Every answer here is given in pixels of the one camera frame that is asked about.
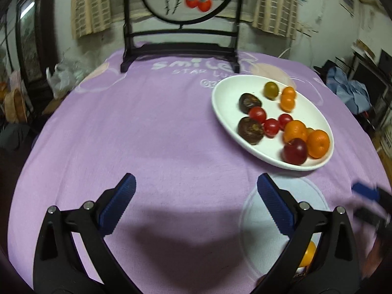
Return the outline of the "person's right hand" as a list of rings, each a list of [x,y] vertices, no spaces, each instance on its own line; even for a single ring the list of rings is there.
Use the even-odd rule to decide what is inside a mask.
[[[363,265],[362,278],[366,279],[371,277],[371,275],[379,267],[382,260],[383,260],[382,242],[380,239],[376,239]]]

